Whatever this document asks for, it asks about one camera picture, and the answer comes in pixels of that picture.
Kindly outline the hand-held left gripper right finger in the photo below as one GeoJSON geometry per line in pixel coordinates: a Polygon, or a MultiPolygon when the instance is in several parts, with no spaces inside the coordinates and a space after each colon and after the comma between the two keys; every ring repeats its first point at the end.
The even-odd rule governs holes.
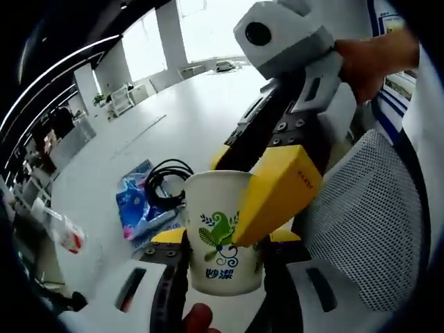
{"type": "Polygon", "coordinates": [[[247,332],[358,332],[364,304],[357,286],[326,261],[313,259],[294,233],[262,243],[265,299],[247,332]]]}

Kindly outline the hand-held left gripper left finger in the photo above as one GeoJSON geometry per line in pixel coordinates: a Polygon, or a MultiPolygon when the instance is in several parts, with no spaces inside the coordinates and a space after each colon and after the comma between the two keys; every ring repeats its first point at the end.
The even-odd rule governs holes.
{"type": "Polygon", "coordinates": [[[184,228],[159,233],[113,268],[89,302],[95,332],[181,332],[190,247],[184,228]]]}

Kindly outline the person's left hand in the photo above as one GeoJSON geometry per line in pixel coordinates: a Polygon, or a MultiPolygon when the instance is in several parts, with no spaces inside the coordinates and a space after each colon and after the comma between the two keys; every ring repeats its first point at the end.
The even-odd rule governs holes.
{"type": "Polygon", "coordinates": [[[210,327],[213,319],[212,310],[203,303],[193,305],[189,313],[182,320],[186,333],[218,332],[210,327]]]}

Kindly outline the person's right hand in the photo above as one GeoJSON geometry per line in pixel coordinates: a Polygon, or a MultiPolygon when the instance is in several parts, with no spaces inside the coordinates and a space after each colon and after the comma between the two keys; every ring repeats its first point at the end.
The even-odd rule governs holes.
{"type": "Polygon", "coordinates": [[[336,40],[334,50],[342,57],[341,80],[357,105],[373,99],[387,75],[417,68],[420,53],[418,38],[406,27],[363,40],[336,40]]]}

